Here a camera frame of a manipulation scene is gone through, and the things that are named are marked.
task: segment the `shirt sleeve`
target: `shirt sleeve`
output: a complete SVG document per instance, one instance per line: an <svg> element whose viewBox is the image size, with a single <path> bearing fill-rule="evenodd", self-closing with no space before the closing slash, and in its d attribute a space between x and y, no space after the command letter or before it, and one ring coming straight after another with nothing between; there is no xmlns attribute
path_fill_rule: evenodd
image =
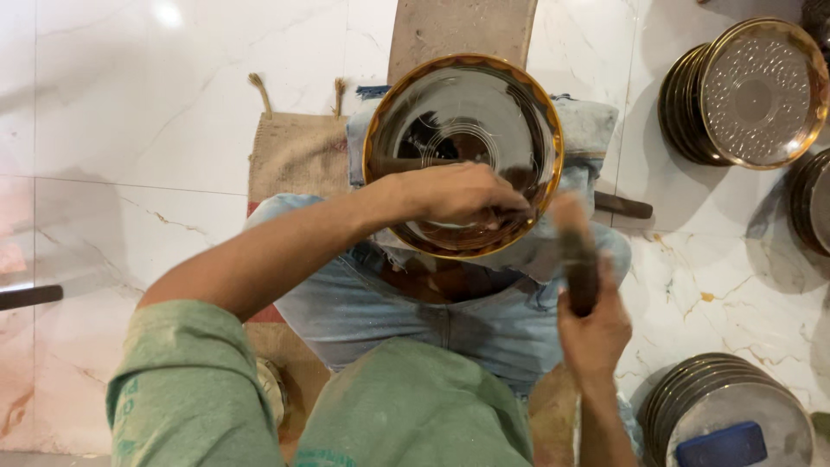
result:
<svg viewBox="0 0 830 467"><path fill-rule="evenodd" d="M130 320L107 387L112 465L285 465L242 325L176 300Z"/></svg>

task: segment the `white marble floor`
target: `white marble floor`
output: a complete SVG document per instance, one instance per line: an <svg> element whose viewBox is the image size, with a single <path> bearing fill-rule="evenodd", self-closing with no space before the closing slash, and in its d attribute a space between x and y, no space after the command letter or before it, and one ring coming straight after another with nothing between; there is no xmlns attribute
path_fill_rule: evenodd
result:
<svg viewBox="0 0 830 467"><path fill-rule="evenodd" d="M0 313L0 450L110 451L105 382L144 289L235 234L261 100L326 114L332 81L385 81L394 0L0 0L0 288L66 299ZM686 49L783 0L539 0L529 71L620 110L599 188L655 207L602 218L632 242L638 403L679 360L729 351L830 410L830 266L793 241L783 170L692 165L657 126ZM346 113L354 108L347 100Z"/></svg>

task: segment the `forearm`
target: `forearm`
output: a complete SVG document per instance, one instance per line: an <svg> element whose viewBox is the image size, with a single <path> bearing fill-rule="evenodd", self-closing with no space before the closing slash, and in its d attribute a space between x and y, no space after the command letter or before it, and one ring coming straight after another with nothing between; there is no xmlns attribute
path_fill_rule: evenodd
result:
<svg viewBox="0 0 830 467"><path fill-rule="evenodd" d="M583 467L637 467L637 457L623 428L612 381L582 384L582 439L579 463Z"/></svg>
<svg viewBox="0 0 830 467"><path fill-rule="evenodd" d="M413 215L373 188L283 214L190 258L150 287L139 307L201 300L246 321L359 240Z"/></svg>

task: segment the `green shirt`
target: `green shirt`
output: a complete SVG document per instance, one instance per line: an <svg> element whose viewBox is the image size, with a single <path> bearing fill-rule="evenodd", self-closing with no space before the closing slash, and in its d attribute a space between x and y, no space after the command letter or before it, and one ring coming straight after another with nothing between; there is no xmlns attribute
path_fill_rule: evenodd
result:
<svg viewBox="0 0 830 467"><path fill-rule="evenodd" d="M251 346L213 305L138 310L106 410L113 465L284 464ZM531 463L527 412L504 383L463 356L394 338L325 385L291 464Z"/></svg>

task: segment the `denim cloth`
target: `denim cloth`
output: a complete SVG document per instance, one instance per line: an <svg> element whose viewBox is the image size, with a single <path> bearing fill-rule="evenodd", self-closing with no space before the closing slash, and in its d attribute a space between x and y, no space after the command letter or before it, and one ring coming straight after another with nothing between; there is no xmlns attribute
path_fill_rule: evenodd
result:
<svg viewBox="0 0 830 467"><path fill-rule="evenodd" d="M363 142L372 115L380 103L387 86L360 86L358 95L363 99L360 108L346 123L346 140L349 147L349 183L354 187L364 184ZM593 186L603 167L605 151L611 140L618 111L612 106L590 101L576 101L568 94L551 96L559 114L565 141L562 177L558 191L580 194L583 209L590 218L593 215ZM594 241L603 245L614 259L615 273L621 282L631 262L631 248L625 238L601 224L591 223ZM557 229L547 216L534 226L518 242L499 252L481 258L462 261L478 264L495 271L514 269L521 271L537 283L547 283L560 274ZM422 256L402 242L388 229L377 232L372 240L383 249L388 259L404 268L412 258Z"/></svg>
<svg viewBox="0 0 830 467"><path fill-rule="evenodd" d="M277 194L256 208L245 229L322 200ZM604 239L597 236L598 248L608 249ZM343 370L386 339L409 337L475 361L526 401L534 384L562 361L556 327L561 278L539 284L524 277L489 297L433 305L387 284L365 251L359 243L274 302L330 370ZM622 271L628 266L618 263ZM618 404L632 447L642 453L642 431L631 406L619 396Z"/></svg>

